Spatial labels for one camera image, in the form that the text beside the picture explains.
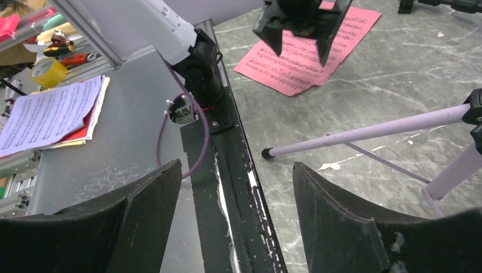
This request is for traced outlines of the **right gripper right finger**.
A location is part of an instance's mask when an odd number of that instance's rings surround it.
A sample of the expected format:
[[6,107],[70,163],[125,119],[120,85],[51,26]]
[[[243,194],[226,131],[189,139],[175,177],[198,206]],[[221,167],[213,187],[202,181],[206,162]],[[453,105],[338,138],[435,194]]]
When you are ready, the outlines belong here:
[[293,188],[310,272],[480,272],[481,209],[438,219],[399,213],[301,162]]

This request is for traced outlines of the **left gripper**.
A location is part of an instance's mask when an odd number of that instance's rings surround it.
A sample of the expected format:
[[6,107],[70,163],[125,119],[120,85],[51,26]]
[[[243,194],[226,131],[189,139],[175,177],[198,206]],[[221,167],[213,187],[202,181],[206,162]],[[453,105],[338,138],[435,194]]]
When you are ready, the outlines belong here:
[[264,1],[253,33],[277,56],[282,53],[282,32],[316,41],[319,61],[324,67],[333,41],[351,7],[352,0],[337,0],[331,9],[321,9],[322,1]]

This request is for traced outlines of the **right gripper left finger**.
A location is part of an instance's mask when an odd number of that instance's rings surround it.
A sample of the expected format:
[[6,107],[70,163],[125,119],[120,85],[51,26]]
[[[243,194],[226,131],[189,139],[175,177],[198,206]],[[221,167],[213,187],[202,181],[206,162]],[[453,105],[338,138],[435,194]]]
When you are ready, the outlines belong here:
[[54,214],[1,220],[2,272],[159,272],[181,162]]

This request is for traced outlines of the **pink sheet music page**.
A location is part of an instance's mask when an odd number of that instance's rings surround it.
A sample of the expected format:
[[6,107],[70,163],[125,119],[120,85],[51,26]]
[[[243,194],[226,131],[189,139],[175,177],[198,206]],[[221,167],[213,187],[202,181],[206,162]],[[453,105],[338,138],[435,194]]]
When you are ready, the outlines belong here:
[[286,96],[298,95],[312,86],[324,85],[380,17],[378,11],[349,8],[325,66],[320,65],[314,41],[284,31],[281,56],[276,56],[264,42],[258,42],[234,71]]

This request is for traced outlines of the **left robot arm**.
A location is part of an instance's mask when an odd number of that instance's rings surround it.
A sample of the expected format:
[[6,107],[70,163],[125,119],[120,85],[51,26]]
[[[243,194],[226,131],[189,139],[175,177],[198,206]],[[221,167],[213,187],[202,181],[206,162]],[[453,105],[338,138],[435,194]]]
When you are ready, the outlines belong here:
[[[106,33],[123,46],[143,41],[153,46],[184,79],[185,88],[200,106],[221,99],[215,42],[164,1],[75,1],[74,7],[96,24],[106,23]],[[284,31],[312,40],[321,65],[326,65],[350,7],[350,1],[335,1],[330,9],[321,8],[321,1],[264,1],[252,30],[276,56],[282,53]]]

